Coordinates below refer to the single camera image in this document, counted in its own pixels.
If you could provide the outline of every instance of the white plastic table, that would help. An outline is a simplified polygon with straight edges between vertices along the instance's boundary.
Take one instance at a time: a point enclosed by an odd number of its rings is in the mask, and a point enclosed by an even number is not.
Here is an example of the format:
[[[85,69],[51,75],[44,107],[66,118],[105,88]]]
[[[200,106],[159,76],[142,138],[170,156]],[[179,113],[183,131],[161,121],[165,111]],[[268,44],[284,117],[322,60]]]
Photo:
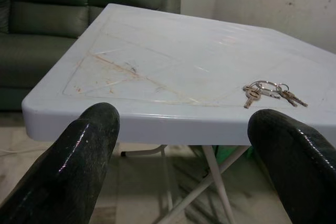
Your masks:
[[[55,141],[86,108],[109,102],[120,142],[202,145],[234,223],[210,146],[241,146],[223,171],[250,145],[248,120],[264,108],[336,146],[335,69],[334,54],[271,29],[110,4],[25,98],[23,113],[31,138]],[[309,106],[264,96],[245,109],[242,87],[256,80],[286,83]]]

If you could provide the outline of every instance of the floor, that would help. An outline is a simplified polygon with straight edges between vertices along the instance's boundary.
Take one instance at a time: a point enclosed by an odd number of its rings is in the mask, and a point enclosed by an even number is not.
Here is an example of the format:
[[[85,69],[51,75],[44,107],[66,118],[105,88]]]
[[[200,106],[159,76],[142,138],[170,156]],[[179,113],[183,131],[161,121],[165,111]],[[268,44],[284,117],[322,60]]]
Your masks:
[[[51,143],[35,142],[25,132],[20,113],[0,113],[0,202],[14,188],[36,158]],[[145,150],[155,145],[118,144],[92,214],[91,224],[152,224],[167,212],[166,188],[160,155],[120,158],[122,150]],[[173,201],[185,197],[206,174],[198,146],[166,149]],[[291,223],[269,179],[252,157],[242,156],[224,174],[224,183],[237,224]],[[205,190],[174,224],[226,224],[216,189]]]

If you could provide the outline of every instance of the green sofa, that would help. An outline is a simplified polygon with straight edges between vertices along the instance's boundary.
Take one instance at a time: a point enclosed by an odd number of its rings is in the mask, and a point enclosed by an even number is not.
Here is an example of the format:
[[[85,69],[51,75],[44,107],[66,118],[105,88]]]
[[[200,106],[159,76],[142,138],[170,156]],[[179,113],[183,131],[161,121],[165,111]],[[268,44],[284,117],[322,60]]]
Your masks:
[[[0,110],[20,110],[108,3],[179,13],[181,0],[0,0]]]

